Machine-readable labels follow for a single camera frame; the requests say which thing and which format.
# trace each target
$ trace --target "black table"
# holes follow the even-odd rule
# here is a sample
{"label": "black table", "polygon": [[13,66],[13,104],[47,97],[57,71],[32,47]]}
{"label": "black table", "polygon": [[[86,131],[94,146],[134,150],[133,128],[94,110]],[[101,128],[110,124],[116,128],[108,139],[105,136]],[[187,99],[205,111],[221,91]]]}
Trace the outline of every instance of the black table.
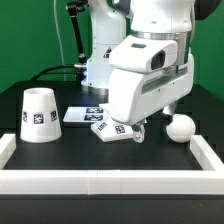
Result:
{"label": "black table", "polygon": [[[31,144],[19,137],[23,91],[32,87],[54,89],[62,128],[62,137],[56,141]],[[89,124],[62,122],[68,106],[89,107],[106,102],[107,97],[84,93],[75,82],[15,83],[0,94],[0,136],[16,133],[17,141],[17,149],[5,169],[201,169],[189,151],[189,143],[169,140],[165,133],[167,121],[161,119],[161,111],[147,119],[146,140],[142,144],[132,139],[104,143]],[[179,101],[177,113],[190,115],[197,134],[224,160],[224,104],[195,85],[191,94]],[[1,195],[0,223],[223,223],[223,208],[224,197],[214,195]]]}

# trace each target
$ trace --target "white ball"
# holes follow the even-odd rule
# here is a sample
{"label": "white ball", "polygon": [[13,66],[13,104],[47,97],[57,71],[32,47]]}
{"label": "white ball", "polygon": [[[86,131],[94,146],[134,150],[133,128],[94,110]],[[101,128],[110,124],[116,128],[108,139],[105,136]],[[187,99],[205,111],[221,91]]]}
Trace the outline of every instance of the white ball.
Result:
{"label": "white ball", "polygon": [[166,127],[168,136],[175,142],[184,143],[195,134],[195,123],[187,115],[174,114],[173,122]]}

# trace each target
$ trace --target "white cup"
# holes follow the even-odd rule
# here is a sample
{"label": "white cup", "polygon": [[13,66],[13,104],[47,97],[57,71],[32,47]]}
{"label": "white cup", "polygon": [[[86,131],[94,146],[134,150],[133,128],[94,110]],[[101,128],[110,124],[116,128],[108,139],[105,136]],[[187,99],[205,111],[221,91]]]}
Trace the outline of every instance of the white cup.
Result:
{"label": "white cup", "polygon": [[54,91],[32,88],[24,91],[20,137],[33,143],[50,142],[61,136]]}

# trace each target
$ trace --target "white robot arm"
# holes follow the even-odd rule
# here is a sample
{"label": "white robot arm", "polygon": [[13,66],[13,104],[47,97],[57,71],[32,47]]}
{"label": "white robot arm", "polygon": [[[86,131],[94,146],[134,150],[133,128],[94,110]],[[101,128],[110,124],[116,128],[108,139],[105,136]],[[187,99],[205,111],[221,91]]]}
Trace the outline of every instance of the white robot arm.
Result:
{"label": "white robot arm", "polygon": [[146,117],[163,108],[168,111],[191,91],[194,60],[189,45],[194,2],[114,0],[133,20],[131,35],[110,55],[116,69],[109,84],[109,114],[114,121],[132,126],[137,142],[144,140]]}

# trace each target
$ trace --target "green backdrop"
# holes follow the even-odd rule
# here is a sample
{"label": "green backdrop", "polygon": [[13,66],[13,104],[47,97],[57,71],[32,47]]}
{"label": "green backdrop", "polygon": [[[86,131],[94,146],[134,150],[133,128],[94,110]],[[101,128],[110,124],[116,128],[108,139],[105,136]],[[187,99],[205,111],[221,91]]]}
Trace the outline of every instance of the green backdrop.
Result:
{"label": "green backdrop", "polygon": [[[58,22],[65,64],[77,62],[77,49],[70,18],[69,0],[57,0]],[[91,54],[88,10],[78,16],[84,50]],[[192,44],[195,83],[224,102],[224,1],[206,20],[196,22]],[[61,65],[54,21],[54,0],[1,0],[0,92],[16,81],[27,80],[45,68]]]}

